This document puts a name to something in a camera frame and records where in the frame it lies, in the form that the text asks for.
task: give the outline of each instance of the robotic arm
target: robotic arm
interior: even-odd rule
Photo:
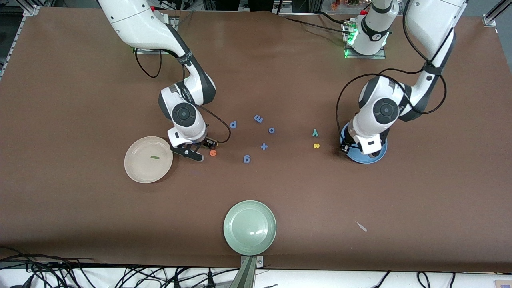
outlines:
[[[215,84],[204,72],[178,32],[160,20],[146,0],[99,0],[112,28],[126,44],[139,48],[162,50],[173,55],[190,73],[184,81],[160,91],[158,104],[174,127],[167,134],[173,152],[194,160],[203,156],[183,146],[200,143],[206,138],[206,124],[196,105],[213,101]]]
[[[373,0],[368,14],[355,19],[357,29],[347,44],[362,55],[377,53],[386,44],[389,28],[398,10],[396,0]]]
[[[391,125],[397,119],[410,121],[421,116],[415,110],[424,111],[428,104],[455,45],[453,28],[466,3],[467,0],[413,0],[408,3],[407,27],[425,46],[426,57],[431,61],[425,63],[412,87],[384,76],[368,81],[359,96],[359,113],[341,131],[341,151],[357,162],[376,162],[386,152]]]

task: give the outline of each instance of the black cable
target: black cable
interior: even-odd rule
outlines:
[[[334,23],[338,23],[338,24],[343,24],[343,22],[350,20],[350,18],[345,19],[345,20],[336,20],[336,19],[332,18],[329,14],[322,12],[322,11],[315,11],[313,13],[322,14],[323,16],[327,17],[327,19],[329,19],[330,21],[333,21]]]
[[[418,55],[420,55],[421,58],[423,58],[423,60],[425,60],[427,62],[427,64],[432,65],[432,62],[430,61],[430,59],[428,59],[425,55],[423,55],[423,53],[420,50],[418,50],[416,45],[414,45],[414,43],[411,41],[411,38],[409,37],[409,34],[407,33],[406,15],[407,15],[407,11],[409,9],[409,3],[410,2],[411,2],[411,0],[407,0],[406,5],[403,8],[403,16],[402,16],[403,32],[406,35],[407,41],[409,42],[411,47],[414,49],[414,51],[416,51],[416,53],[418,53]]]
[[[78,268],[80,269],[80,271],[82,272],[84,278],[87,280],[87,282],[89,282],[89,284],[93,287],[93,288],[96,288],[96,286],[91,282],[91,280],[89,279],[89,277],[87,276],[87,274],[85,273],[85,271],[82,269],[82,265],[80,265],[80,261],[78,259],[76,259],[76,262],[78,263]]]
[[[448,37],[450,36],[450,34],[452,33],[454,27],[451,27],[450,30],[448,31],[448,34],[446,35],[446,37],[444,38],[443,42],[441,43],[441,45],[439,46],[439,48],[437,48],[437,51],[436,53],[434,53],[434,56],[432,56],[432,59],[428,59],[421,51],[419,51],[419,49],[416,47],[416,45],[414,45],[414,43],[411,41],[411,38],[409,37],[409,33],[407,32],[407,24],[406,24],[406,15],[407,15],[407,11],[409,10],[409,4],[410,4],[411,0],[407,0],[406,2],[406,5],[405,7],[403,8],[403,16],[402,16],[402,26],[403,26],[403,32],[404,34],[406,35],[406,38],[407,38],[407,41],[409,42],[409,44],[411,45],[411,47],[414,49],[414,51],[416,51],[416,53],[418,53],[418,55],[421,56],[421,58],[423,58],[423,60],[426,61],[426,63],[430,66],[434,66],[432,64],[432,61],[436,58],[437,54],[439,54],[439,51],[441,51],[441,48],[444,46],[444,44],[446,43],[446,41],[448,40]]]
[[[14,249],[14,248],[11,248],[11,247],[7,247],[7,246],[0,246],[0,249],[5,249],[5,250],[11,250],[13,252],[16,252],[18,253],[19,255],[25,255],[23,252],[21,252],[20,250],[17,250],[17,249]]]
[[[343,95],[343,92],[345,91],[345,89],[348,87],[348,85],[350,85],[350,83],[360,79],[360,78],[363,78],[363,77],[367,77],[367,76],[381,76],[381,77],[384,77],[384,78],[387,78],[389,80],[391,80],[393,83],[397,84],[400,89],[402,90],[403,92],[403,95],[404,97],[406,98],[408,104],[411,106],[411,109],[416,112],[416,113],[419,113],[419,114],[430,114],[430,113],[433,113],[435,112],[437,109],[439,109],[439,107],[441,107],[444,103],[444,101],[446,100],[446,94],[447,94],[447,87],[446,87],[446,81],[444,80],[444,77],[442,75],[439,76],[439,78],[442,80],[443,82],[443,86],[444,86],[444,95],[443,95],[443,98],[441,100],[441,102],[439,102],[439,104],[432,110],[430,111],[420,111],[418,109],[416,109],[414,107],[414,105],[411,103],[411,100],[409,99],[409,95],[407,95],[407,92],[406,92],[406,89],[405,87],[402,86],[402,84],[400,82],[398,82],[397,80],[395,80],[394,78],[391,78],[387,75],[383,75],[383,74],[380,74],[380,73],[367,73],[367,74],[363,74],[363,75],[360,75],[358,77],[355,77],[354,79],[350,80],[342,89],[342,91],[339,93],[339,96],[338,96],[338,100],[336,101],[336,125],[338,127],[338,132],[341,133],[342,129],[339,125],[339,117],[338,117],[338,108],[339,108],[339,101],[340,99],[342,98],[342,95]]]
[[[452,279],[450,281],[450,288],[452,288],[453,286],[453,282],[455,281],[455,276],[457,275],[457,273],[455,272],[451,272],[452,273]],[[421,281],[421,279],[419,278],[419,276],[423,274],[425,276],[425,279],[426,279],[426,286],[423,284],[423,282]],[[418,282],[419,284],[423,287],[423,288],[430,288],[430,281],[429,281],[429,277],[426,275],[425,272],[417,272],[416,273],[416,279],[418,279]]]
[[[211,273],[211,268],[208,267],[208,284],[206,285],[206,288],[215,288],[215,281],[214,276]]]
[[[217,141],[217,143],[219,144],[223,144],[223,143],[226,143],[229,141],[229,139],[231,138],[231,128],[229,127],[228,124],[226,124],[226,122],[224,122],[219,116],[215,115],[212,111],[204,108],[203,106],[196,106],[197,108],[201,109],[201,110],[204,110],[206,112],[208,112],[211,116],[215,117],[215,119],[217,119],[218,121],[220,121],[222,124],[224,124],[224,126],[226,126],[227,130],[229,131],[229,134],[227,135],[227,138],[226,140],[224,141]]]
[[[173,9],[173,10],[176,10],[176,8],[173,8],[171,5],[169,5],[169,4],[167,4],[167,3],[165,3],[164,1],[160,1],[160,0],[159,0],[158,2],[159,2],[158,4],[159,4],[160,6],[162,6],[162,4],[165,4],[167,7],[171,8],[171,9]]]
[[[227,272],[231,272],[231,271],[237,271],[237,270],[239,270],[239,268],[229,269],[229,270],[224,270],[224,271],[222,271],[222,272],[218,272],[218,273],[213,274],[213,275],[211,276],[211,278],[213,278],[213,277],[215,277],[215,276],[217,276],[217,275],[221,275],[221,274],[223,274],[223,273],[227,273]],[[210,278],[210,277],[206,277],[206,278],[204,278],[203,280],[201,280],[201,281],[197,282],[194,286],[192,286],[192,287],[190,287],[190,288],[196,288],[197,286],[199,286],[199,284],[203,283],[204,281],[208,280],[209,278]]]
[[[373,286],[373,288],[380,288],[380,286],[382,285],[382,283],[384,283],[384,280],[386,279],[386,277],[391,273],[391,271],[387,271],[384,276],[381,278],[379,284],[377,284],[376,286]]]
[[[340,32],[340,33],[343,33],[343,34],[350,34],[349,31],[343,31],[343,30],[339,30],[339,29],[334,29],[334,28],[329,28],[329,27],[325,27],[325,26],[320,26],[320,25],[317,25],[317,24],[313,24],[313,23],[309,23],[309,22],[304,22],[304,21],[301,21],[301,20],[295,20],[295,19],[291,19],[291,18],[285,18],[285,19],[288,19],[290,21],[297,22],[297,23],[302,23],[302,24],[306,24],[306,25],[310,25],[310,26],[326,29],[326,30]]]
[[[144,270],[144,269],[146,269],[146,268],[147,268],[147,267],[146,267],[146,266],[144,266],[144,267],[142,267],[142,268],[140,269],[140,271],[142,271],[142,270]],[[128,276],[128,274],[127,274],[127,273],[126,273],[126,271],[125,271],[125,273],[124,273],[123,277],[122,277],[121,279],[119,279],[119,281],[116,283],[116,285],[114,286],[114,288],[122,288],[122,287],[123,287],[123,285],[124,285],[126,282],[128,282],[128,280],[130,280],[133,276],[137,275],[137,273],[133,273],[133,274],[131,274],[129,277],[127,277],[127,276]]]
[[[30,267],[31,268],[31,272],[39,279],[41,279],[45,284],[47,285],[50,285],[45,279],[44,277],[42,276],[42,271],[46,271],[46,272],[49,272],[51,273],[55,279],[57,279],[57,282],[59,283],[60,282],[60,285],[62,285],[63,287],[66,287],[68,288],[68,284],[66,282],[64,282],[64,280],[62,280],[58,275],[57,273],[55,273],[55,271],[53,271],[51,268],[49,268],[47,265],[45,264],[42,264],[42,263],[39,263],[39,262],[35,262],[35,261],[32,261],[32,260],[24,260],[24,259],[15,259],[15,260],[0,260],[0,263],[8,263],[8,262],[19,262],[19,263],[28,263],[28,264],[31,264],[32,266]]]
[[[452,272],[452,280],[450,281],[450,286],[449,286],[449,288],[452,288],[452,286],[453,286],[453,282],[455,281],[455,275],[457,275],[457,273]]]
[[[185,66],[181,65],[181,69],[182,69],[182,81],[185,81]],[[219,116],[215,115],[215,113],[213,113],[212,111],[204,108],[203,106],[195,105],[194,103],[190,103],[190,102],[188,102],[188,103],[191,104],[191,105],[194,105],[196,108],[199,108],[199,109],[209,113],[211,116],[215,117],[215,119],[220,121],[220,123],[222,123],[222,124],[224,124],[224,126],[226,126],[227,131],[229,132],[229,134],[227,135],[226,140],[224,140],[224,141],[217,141],[217,143],[223,144],[223,143],[226,143],[226,142],[229,141],[229,139],[231,138],[231,128],[229,127],[229,125],[226,122],[224,122]]]
[[[398,71],[398,72],[401,72],[401,73],[411,74],[412,75],[412,74],[418,74],[418,73],[422,72],[423,68],[421,68],[418,71],[414,71],[414,72],[409,72],[409,71],[405,71],[405,70],[401,70],[401,69],[395,69],[395,68],[387,68],[387,69],[384,69],[384,70],[380,71],[379,74],[382,74],[382,73],[384,73],[386,71]]]
[[[423,284],[423,282],[421,282],[421,279],[419,279],[419,275],[420,275],[420,274],[425,275],[425,279],[426,279],[426,286]],[[430,281],[429,281],[429,277],[426,275],[426,273],[425,273],[425,272],[417,272],[417,273],[416,273],[416,279],[418,279],[419,284],[420,284],[423,288],[430,288]]]
[[[162,281],[160,281],[159,279],[148,279],[148,278],[153,276],[155,273],[157,273],[158,271],[161,271],[163,269],[165,269],[165,268],[164,267],[160,267],[160,268],[154,270],[153,272],[151,272],[150,274],[148,274],[145,278],[138,280],[137,283],[135,284],[134,288],[137,288],[142,282],[144,282],[146,280],[158,281],[160,283],[160,285],[162,285]]]
[[[166,288],[171,283],[178,281],[178,276],[180,276],[180,274],[185,272],[186,270],[190,269],[190,267],[184,267],[179,272],[178,272],[178,269],[179,268],[176,268],[176,270],[174,271],[174,276],[172,276],[168,281],[165,281],[164,284],[162,286],[160,286],[160,288]]]
[[[279,0],[278,11],[275,13],[276,15],[279,15],[279,12],[281,12],[281,7],[282,6],[283,6],[283,0]]]
[[[160,66],[158,67],[158,72],[155,76],[152,76],[150,75],[149,73],[146,72],[146,70],[142,67],[142,65],[140,64],[139,62],[139,57],[137,57],[137,51],[139,50],[139,48],[135,48],[135,60],[137,60],[137,64],[139,65],[140,69],[142,69],[142,71],[144,71],[144,73],[146,73],[147,76],[151,77],[151,78],[156,78],[158,77],[158,75],[160,75],[160,70],[162,70],[162,51],[161,50],[158,50],[158,53],[160,54]]]
[[[182,282],[182,281],[187,281],[187,280],[191,280],[191,279],[194,279],[194,278],[196,278],[196,277],[203,276],[203,275],[204,275],[204,276],[206,276],[206,277],[208,277],[208,274],[206,274],[206,273],[199,273],[199,274],[197,274],[197,275],[190,276],[190,277],[185,278],[185,279],[181,279],[181,280],[180,280],[180,282]]]
[[[12,251],[17,251],[15,249],[11,249],[9,247],[4,247],[4,246],[2,246],[0,248],[5,248],[5,249],[12,250]],[[44,254],[24,254],[24,253],[21,253],[19,251],[17,251],[17,253],[18,253],[18,255],[5,257],[5,258],[3,258],[3,260],[16,259],[16,258],[19,258],[19,257],[24,257],[26,259],[33,258],[34,260],[35,260],[35,258],[48,258],[48,259],[54,259],[54,260],[62,261],[68,267],[68,269],[69,269],[68,274],[70,274],[70,277],[73,280],[73,282],[75,282],[77,284],[78,288],[81,288],[80,285],[78,285],[78,281],[76,280],[76,276],[75,276],[75,274],[73,272],[73,268],[70,265],[71,262],[69,261],[69,258],[62,258],[62,257],[57,257],[57,256],[49,256],[49,255],[44,255]],[[78,264],[79,264],[79,260],[78,259],[79,258],[73,258],[73,260],[77,261]]]
[[[154,278],[154,279],[158,279],[158,280],[163,281],[163,279],[162,279],[162,278],[158,278],[158,277],[156,277],[156,276],[151,276],[151,275],[149,275],[149,274],[147,274],[147,273],[142,272],[142,270],[136,270],[136,269],[134,269],[134,268],[131,268],[131,267],[130,267],[130,265],[128,265],[128,266],[126,266],[126,265],[122,265],[121,267],[123,267],[123,268],[125,268],[125,269],[130,269],[131,271],[133,271],[133,272],[135,272],[135,273],[142,274],[142,275],[144,275],[144,276],[150,276],[151,278]]]
[[[12,265],[12,266],[6,266],[6,267],[0,268],[0,270],[1,269],[9,269],[9,268],[18,268],[20,266],[26,266],[26,264],[16,264],[16,265]]]

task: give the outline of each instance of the small white scrap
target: small white scrap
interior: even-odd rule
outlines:
[[[359,225],[359,228],[361,228],[365,232],[368,232],[368,229],[366,229],[363,225],[359,224],[359,222],[357,222],[357,221],[356,221],[356,223],[357,223],[357,225]]]

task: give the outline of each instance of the blue plate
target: blue plate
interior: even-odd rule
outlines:
[[[340,133],[340,136],[339,136],[340,143],[342,143],[343,139],[345,138],[345,128],[347,126],[348,126],[348,123],[345,124],[345,126],[343,126],[342,132]],[[388,150],[388,140],[386,139],[386,143],[384,143],[384,145],[382,146],[382,149],[380,150],[380,154],[377,157],[373,157],[371,155],[365,155],[365,154],[361,153],[361,151],[358,148],[350,148],[347,156],[357,163],[371,164],[371,163],[375,163],[375,162],[381,160],[382,157],[384,157],[384,155],[386,154],[387,150]]]

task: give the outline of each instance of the green plate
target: green plate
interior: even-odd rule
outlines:
[[[245,256],[263,253],[275,238],[277,225],[272,211],[263,203],[247,200],[233,206],[224,219],[224,238]]]

